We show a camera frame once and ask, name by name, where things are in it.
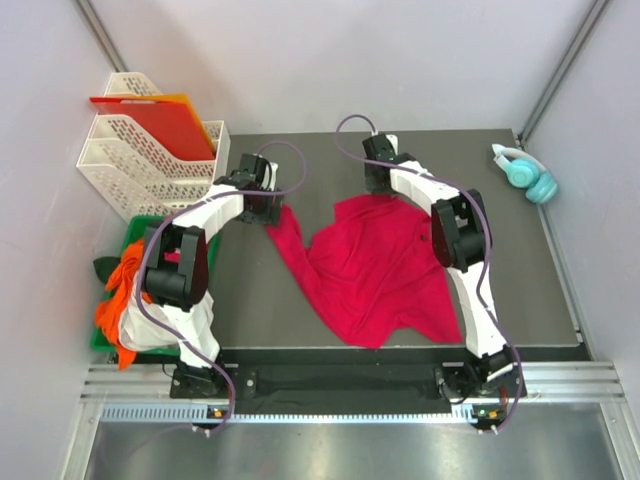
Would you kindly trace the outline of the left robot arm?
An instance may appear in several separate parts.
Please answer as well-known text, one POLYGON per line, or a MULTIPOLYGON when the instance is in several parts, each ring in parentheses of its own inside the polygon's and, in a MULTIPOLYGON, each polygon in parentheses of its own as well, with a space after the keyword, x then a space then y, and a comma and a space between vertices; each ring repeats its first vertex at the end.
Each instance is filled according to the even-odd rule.
POLYGON ((215 180, 193 205, 154 222, 145 232, 145 263, 136 286, 141 315, 176 339, 180 358, 173 374, 174 398, 214 398, 229 392, 213 336, 209 292, 209 245, 234 219, 275 225, 282 198, 278 165, 259 154, 244 154, 239 167, 215 180))

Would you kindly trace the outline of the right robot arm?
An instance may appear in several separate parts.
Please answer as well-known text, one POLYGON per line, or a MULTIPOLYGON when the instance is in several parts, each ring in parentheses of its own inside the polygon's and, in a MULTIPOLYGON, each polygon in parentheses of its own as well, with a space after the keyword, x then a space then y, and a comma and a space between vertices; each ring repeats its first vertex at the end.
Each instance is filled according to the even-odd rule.
POLYGON ((367 188, 404 195, 430 214, 433 253, 453 280, 471 359, 442 375, 441 395, 461 403, 476 394, 492 394, 519 360, 493 305, 492 241, 481 195, 435 177, 413 156, 400 153, 395 135, 374 131, 362 145, 367 188))

